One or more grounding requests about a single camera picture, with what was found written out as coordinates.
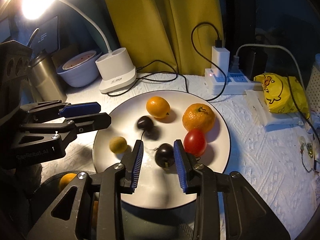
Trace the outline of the tan longan fruit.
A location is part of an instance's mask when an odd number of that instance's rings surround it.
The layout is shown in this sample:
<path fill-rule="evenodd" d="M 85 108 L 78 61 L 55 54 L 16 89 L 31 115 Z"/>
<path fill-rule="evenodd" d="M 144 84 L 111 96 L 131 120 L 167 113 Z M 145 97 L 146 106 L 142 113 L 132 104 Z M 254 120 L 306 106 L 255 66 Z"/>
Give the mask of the tan longan fruit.
<path fill-rule="evenodd" d="M 113 137 L 109 142 L 109 148 L 114 154 L 124 153 L 127 149 L 127 141 L 124 137 Z"/>

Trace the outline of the dark cherry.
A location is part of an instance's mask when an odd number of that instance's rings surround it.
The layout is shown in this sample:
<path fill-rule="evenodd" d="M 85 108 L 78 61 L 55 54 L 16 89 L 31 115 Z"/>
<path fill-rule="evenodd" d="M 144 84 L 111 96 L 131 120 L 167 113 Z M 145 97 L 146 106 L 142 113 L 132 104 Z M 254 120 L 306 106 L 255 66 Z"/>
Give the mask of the dark cherry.
<path fill-rule="evenodd" d="M 154 123 L 148 116 L 142 116 L 138 119 L 136 126 L 142 131 L 140 139 L 143 138 L 143 135 L 150 135 L 153 132 Z"/>
<path fill-rule="evenodd" d="M 174 148 L 168 143 L 161 144 L 156 150 L 155 162 L 162 168 L 169 168 L 174 165 Z"/>

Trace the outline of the red cherry tomato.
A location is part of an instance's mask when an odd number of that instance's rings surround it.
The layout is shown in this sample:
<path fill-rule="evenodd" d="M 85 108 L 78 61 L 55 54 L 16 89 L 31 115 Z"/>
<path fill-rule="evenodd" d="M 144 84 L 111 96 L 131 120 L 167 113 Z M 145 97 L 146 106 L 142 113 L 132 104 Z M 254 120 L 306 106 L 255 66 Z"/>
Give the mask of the red cherry tomato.
<path fill-rule="evenodd" d="M 184 150 L 187 153 L 200 157 L 204 154 L 207 142 L 204 133 L 199 129 L 190 130 L 183 141 Z"/>

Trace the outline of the smooth orange fruit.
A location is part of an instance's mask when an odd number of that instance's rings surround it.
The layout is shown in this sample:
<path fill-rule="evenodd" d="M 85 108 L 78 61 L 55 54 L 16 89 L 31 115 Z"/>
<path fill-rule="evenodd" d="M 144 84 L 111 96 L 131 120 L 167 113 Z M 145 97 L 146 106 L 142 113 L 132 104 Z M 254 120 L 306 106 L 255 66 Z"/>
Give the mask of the smooth orange fruit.
<path fill-rule="evenodd" d="M 75 177 L 76 173 L 68 173 L 62 176 L 59 181 L 59 190 L 62 191 Z"/>
<path fill-rule="evenodd" d="M 153 96 L 146 103 L 148 113 L 158 119 L 163 119 L 170 113 L 170 105 L 164 98 Z"/>

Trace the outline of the wrinkled mandarin orange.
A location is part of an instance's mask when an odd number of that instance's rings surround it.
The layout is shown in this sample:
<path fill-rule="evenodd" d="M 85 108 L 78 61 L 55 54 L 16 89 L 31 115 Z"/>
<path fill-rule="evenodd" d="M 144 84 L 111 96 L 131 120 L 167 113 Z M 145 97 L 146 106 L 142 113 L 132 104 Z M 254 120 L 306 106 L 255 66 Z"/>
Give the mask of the wrinkled mandarin orange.
<path fill-rule="evenodd" d="M 215 124 L 215 113 L 204 103 L 191 104 L 182 116 L 182 124 L 187 131 L 199 129 L 208 133 Z"/>

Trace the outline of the steel travel mug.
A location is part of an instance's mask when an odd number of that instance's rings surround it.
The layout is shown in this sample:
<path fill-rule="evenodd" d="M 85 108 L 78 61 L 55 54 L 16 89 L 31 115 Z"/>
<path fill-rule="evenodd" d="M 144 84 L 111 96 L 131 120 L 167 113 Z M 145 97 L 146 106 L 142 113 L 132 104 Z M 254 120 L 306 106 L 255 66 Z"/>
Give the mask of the steel travel mug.
<path fill-rule="evenodd" d="M 43 101 L 66 101 L 67 96 L 59 81 L 51 55 L 45 49 L 31 60 L 29 66 L 29 80 Z"/>

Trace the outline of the lavender bowl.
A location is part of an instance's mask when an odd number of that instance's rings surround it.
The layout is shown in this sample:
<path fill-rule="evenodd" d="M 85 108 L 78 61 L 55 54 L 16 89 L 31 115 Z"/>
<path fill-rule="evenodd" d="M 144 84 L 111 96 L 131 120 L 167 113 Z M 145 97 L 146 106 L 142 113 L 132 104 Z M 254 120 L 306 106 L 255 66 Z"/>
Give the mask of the lavender bowl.
<path fill-rule="evenodd" d="M 101 52 L 97 52 L 93 58 L 69 70 L 63 70 L 63 65 L 61 65 L 56 69 L 56 73 L 68 85 L 75 88 L 84 87 L 92 83 L 100 76 L 99 70 L 95 63 L 100 56 Z"/>

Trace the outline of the white plate dark rim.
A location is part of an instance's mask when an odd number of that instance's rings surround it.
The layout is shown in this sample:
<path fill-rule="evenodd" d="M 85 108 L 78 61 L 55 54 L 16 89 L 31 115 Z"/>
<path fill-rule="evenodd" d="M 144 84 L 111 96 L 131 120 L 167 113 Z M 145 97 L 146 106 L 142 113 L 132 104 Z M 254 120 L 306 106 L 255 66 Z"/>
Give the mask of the white plate dark rim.
<path fill-rule="evenodd" d="M 170 112 L 164 119 L 148 113 L 146 103 L 153 96 L 165 99 Z M 173 146 L 177 139 L 184 140 L 188 131 L 182 117 L 187 108 L 208 103 L 201 98 L 174 90 L 160 90 L 135 96 L 117 106 L 111 113 L 111 125 L 97 132 L 93 144 L 93 163 L 97 172 L 121 161 L 123 155 L 113 153 L 110 141 L 133 150 L 138 139 L 144 144 L 144 155 L 138 186 L 133 194 L 123 194 L 127 204 L 146 209 L 172 209 L 195 200 L 195 194 L 184 194 L 174 164 Z"/>

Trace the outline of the inner pink bowl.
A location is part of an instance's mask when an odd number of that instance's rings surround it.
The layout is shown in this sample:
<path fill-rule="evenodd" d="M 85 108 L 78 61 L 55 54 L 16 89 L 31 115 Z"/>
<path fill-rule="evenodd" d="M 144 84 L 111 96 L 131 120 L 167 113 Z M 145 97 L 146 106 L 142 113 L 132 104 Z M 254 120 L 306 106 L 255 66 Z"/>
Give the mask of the inner pink bowl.
<path fill-rule="evenodd" d="M 97 52 L 95 50 L 86 51 L 71 58 L 63 65 L 63 70 L 69 70 L 93 58 Z"/>

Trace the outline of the white desk lamp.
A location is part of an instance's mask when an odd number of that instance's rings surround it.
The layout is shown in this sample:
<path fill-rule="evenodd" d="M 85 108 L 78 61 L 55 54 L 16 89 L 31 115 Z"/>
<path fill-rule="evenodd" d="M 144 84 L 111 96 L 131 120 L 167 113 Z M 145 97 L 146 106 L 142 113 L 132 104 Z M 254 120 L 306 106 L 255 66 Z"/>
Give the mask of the white desk lamp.
<path fill-rule="evenodd" d="M 135 82 L 137 77 L 136 67 L 133 65 L 132 60 L 126 48 L 119 48 L 112 50 L 108 39 L 102 29 L 83 11 L 73 5 L 67 0 L 22 0 L 21 8 L 23 15 L 28 20 L 36 20 L 40 18 L 49 7 L 55 2 L 69 6 L 88 21 L 103 38 L 107 48 L 107 53 L 101 55 L 95 64 L 102 77 L 99 90 L 103 94 L 110 94 L 116 90 L 124 88 Z"/>

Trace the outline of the dark monitor screen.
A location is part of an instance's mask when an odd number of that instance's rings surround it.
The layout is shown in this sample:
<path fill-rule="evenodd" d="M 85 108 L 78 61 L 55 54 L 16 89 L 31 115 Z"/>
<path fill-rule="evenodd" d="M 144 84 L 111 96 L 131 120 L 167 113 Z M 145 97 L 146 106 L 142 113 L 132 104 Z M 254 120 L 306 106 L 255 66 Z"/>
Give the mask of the dark monitor screen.
<path fill-rule="evenodd" d="M 39 32 L 35 35 L 30 47 L 33 50 L 32 57 L 37 56 L 43 50 L 51 54 L 60 49 L 58 16 L 47 20 L 39 26 Z"/>

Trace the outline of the white flat box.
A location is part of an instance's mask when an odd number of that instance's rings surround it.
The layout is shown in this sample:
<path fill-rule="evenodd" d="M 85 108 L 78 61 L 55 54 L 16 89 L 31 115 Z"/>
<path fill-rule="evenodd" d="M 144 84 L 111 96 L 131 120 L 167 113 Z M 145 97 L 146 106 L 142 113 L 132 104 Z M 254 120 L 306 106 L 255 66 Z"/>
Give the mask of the white flat box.
<path fill-rule="evenodd" d="M 296 113 L 271 113 L 268 110 L 267 104 L 264 102 L 264 94 L 262 91 L 245 90 L 245 93 L 249 109 L 251 110 L 253 116 L 257 117 L 260 124 L 264 127 L 303 125 L 301 118 Z"/>

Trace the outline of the white usb charger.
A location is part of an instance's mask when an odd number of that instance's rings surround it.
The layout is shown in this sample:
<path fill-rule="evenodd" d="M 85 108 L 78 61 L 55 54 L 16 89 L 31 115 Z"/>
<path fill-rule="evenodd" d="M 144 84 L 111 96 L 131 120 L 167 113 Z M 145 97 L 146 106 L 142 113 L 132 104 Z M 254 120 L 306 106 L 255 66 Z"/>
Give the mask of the white usb charger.
<path fill-rule="evenodd" d="M 229 68 L 229 57 L 230 51 L 226 48 L 217 48 L 216 46 L 212 46 L 212 70 L 214 73 L 214 77 L 224 78 L 222 72 L 227 75 Z"/>

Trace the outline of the yellow duck snack bag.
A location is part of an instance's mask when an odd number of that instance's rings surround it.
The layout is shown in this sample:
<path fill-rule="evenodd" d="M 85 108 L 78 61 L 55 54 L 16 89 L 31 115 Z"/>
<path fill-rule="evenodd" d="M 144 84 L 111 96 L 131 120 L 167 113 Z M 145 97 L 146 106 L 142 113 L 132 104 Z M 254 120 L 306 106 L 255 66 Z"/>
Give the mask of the yellow duck snack bag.
<path fill-rule="evenodd" d="M 269 112 L 287 114 L 300 110 L 307 119 L 310 118 L 305 92 L 296 77 L 264 73 L 255 76 L 254 81 L 262 85 Z"/>

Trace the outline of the white woven basket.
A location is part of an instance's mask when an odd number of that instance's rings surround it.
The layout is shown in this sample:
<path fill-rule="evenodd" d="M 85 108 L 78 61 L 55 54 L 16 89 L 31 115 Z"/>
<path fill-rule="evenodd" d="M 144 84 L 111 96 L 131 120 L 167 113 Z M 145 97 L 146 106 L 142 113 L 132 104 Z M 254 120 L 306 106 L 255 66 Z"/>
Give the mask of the white woven basket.
<path fill-rule="evenodd" d="M 319 93 L 320 93 L 320 54 L 315 55 L 315 62 L 312 67 L 310 80 L 306 89 L 311 109 L 319 114 Z"/>

